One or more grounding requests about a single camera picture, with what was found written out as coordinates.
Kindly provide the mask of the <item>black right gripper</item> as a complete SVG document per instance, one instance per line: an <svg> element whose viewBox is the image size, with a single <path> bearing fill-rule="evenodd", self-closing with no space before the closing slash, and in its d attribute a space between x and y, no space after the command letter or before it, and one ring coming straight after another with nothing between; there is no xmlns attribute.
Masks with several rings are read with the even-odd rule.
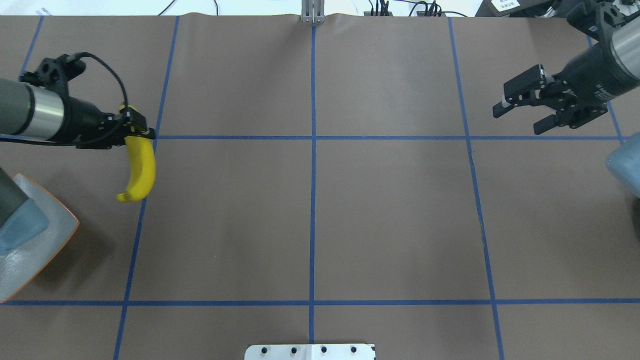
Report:
<svg viewBox="0 0 640 360"><path fill-rule="evenodd" d="M539 98L542 91L544 98ZM626 91L626 73L609 47L591 47L551 75L535 64L503 85L503 101L493 106L499 118L518 107L544 106L554 112L533 125L535 135L562 126L578 128L598 117L606 102Z"/></svg>

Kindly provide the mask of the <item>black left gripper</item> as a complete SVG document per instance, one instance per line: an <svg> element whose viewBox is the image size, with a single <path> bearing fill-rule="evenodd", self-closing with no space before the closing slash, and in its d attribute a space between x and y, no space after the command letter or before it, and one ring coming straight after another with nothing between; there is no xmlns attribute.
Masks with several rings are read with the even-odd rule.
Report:
<svg viewBox="0 0 640 360"><path fill-rule="evenodd" d="M60 146L82 150L110 150L119 146L143 146L157 139L155 129L124 100L119 114L103 112L96 105L73 96L62 96L64 115L60 127ZM125 135L122 128L129 133Z"/></svg>

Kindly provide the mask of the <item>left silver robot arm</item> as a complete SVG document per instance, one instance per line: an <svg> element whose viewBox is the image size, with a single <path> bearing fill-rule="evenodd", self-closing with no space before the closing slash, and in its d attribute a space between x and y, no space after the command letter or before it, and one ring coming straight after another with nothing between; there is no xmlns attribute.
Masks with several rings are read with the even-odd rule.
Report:
<svg viewBox="0 0 640 360"><path fill-rule="evenodd" d="M117 105L107 111L73 96L72 80L89 65L103 70L115 86ZM33 71L1 78L1 255L46 234L55 219L14 181L26 173L78 219L62 243L63 255L129 256L135 244L143 196L129 188L130 148L153 143L155 118L123 96L124 82L88 52L42 59Z"/></svg>

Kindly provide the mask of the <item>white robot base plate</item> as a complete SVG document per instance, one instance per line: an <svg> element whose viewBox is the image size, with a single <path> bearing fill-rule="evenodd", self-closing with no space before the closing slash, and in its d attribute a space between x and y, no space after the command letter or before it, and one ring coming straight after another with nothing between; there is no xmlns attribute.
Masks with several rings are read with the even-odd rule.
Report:
<svg viewBox="0 0 640 360"><path fill-rule="evenodd" d="M254 344L247 347L245 360L375 360L373 344Z"/></svg>

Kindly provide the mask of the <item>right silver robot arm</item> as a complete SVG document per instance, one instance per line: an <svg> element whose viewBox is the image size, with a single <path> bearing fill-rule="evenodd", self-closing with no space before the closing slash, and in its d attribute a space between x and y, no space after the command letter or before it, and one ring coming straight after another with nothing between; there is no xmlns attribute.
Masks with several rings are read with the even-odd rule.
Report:
<svg viewBox="0 0 640 360"><path fill-rule="evenodd" d="M624 14L611 0L583 0L567 23L595 40L557 72L535 64L503 85L494 118L523 106L553 110L533 125L536 135L578 129L608 112L608 103L639 87L639 13Z"/></svg>

